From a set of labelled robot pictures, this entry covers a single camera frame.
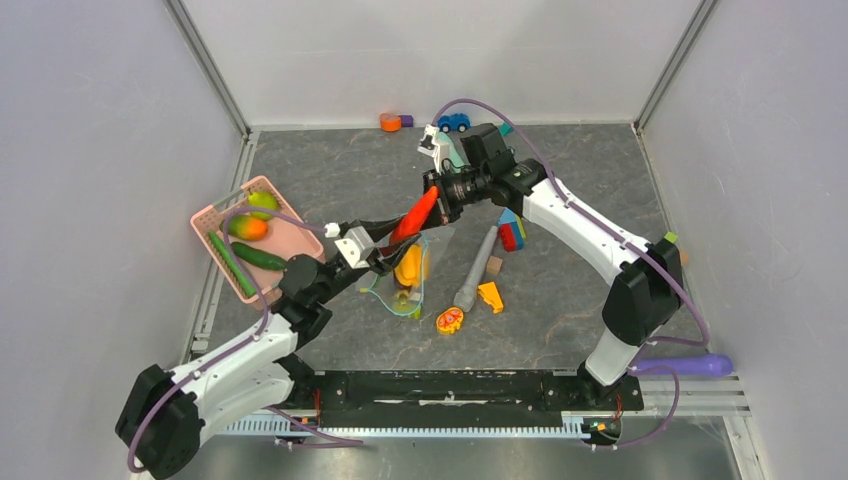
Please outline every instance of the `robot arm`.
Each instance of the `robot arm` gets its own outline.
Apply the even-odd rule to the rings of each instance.
[[[427,132],[419,151],[431,150]],[[543,166],[533,159],[516,162],[492,124],[468,130],[461,142],[469,166],[458,172],[436,168],[424,174],[425,190],[436,185],[440,191],[437,211],[427,225],[453,222],[465,205],[488,199],[549,231],[585,258],[610,285],[610,293],[602,313],[606,329],[578,375],[586,380],[587,396],[605,396],[645,341],[681,305],[665,280],[624,245],[630,243],[650,255],[682,284],[677,248],[665,239],[652,244],[625,231],[555,179],[566,195],[560,198]],[[442,164],[438,158],[434,160],[437,167]],[[621,238],[613,238],[581,212],[588,212]]]
[[[327,324],[332,312],[324,304],[369,271],[392,271],[417,241],[413,236],[376,247],[400,220],[327,225],[339,252],[326,263],[308,255],[289,259],[279,284],[283,297],[263,331],[260,320],[198,359],[167,372],[152,365],[139,374],[115,427],[127,446],[153,405],[180,387],[154,414],[135,451],[154,478],[173,476],[217,432],[289,397],[294,382],[283,365]]]

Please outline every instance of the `blue toy block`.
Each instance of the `blue toy block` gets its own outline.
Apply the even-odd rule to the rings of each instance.
[[[510,223],[509,226],[512,229],[512,236],[515,237],[515,249],[521,250],[524,248],[524,237],[521,235],[521,228],[517,223]]]
[[[516,215],[512,210],[508,208],[504,208],[504,212],[501,214],[501,218],[498,220],[498,226],[505,223],[516,223],[518,222],[518,215]]]

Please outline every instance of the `toy mango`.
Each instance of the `toy mango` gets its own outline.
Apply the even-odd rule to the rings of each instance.
[[[228,233],[242,240],[261,240],[268,234],[268,224],[250,215],[236,215]]]
[[[277,199],[271,192],[253,192],[247,196],[247,204],[251,207],[262,207],[269,210],[279,210],[280,208],[280,203],[277,202]],[[273,218],[264,212],[250,212],[250,216],[265,221]]]

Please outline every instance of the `yellow toy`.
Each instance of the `yellow toy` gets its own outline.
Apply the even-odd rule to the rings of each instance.
[[[427,277],[427,256],[422,255],[420,245],[409,247],[406,255],[395,267],[395,279],[405,288],[412,289],[421,286],[421,282]]]
[[[462,320],[464,318],[465,314],[462,313],[462,310],[451,307],[436,319],[436,329],[444,335],[453,335],[462,327]]]
[[[491,305],[494,313],[501,313],[503,311],[503,301],[501,300],[501,294],[498,292],[498,287],[495,286],[495,282],[480,285],[477,287],[477,293],[483,297],[484,302]]]

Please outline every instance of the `toy cucumber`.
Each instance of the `toy cucumber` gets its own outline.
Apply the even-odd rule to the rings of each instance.
[[[244,290],[244,294],[247,298],[250,298],[256,295],[256,289],[253,288],[253,285],[247,280],[241,270],[239,270],[236,265],[233,257],[230,256],[230,252],[227,251],[227,246],[224,245],[224,241],[221,240],[221,237],[218,236],[215,232],[209,232],[209,241],[212,242],[212,246],[215,247],[215,250],[218,251],[218,254],[221,255],[221,258],[224,259],[224,263],[230,267],[230,270],[233,271],[233,275],[236,277],[236,282],[239,284],[242,290]]]
[[[273,253],[253,248],[241,242],[233,242],[232,246],[236,256],[251,265],[274,271],[286,268],[286,261]]]

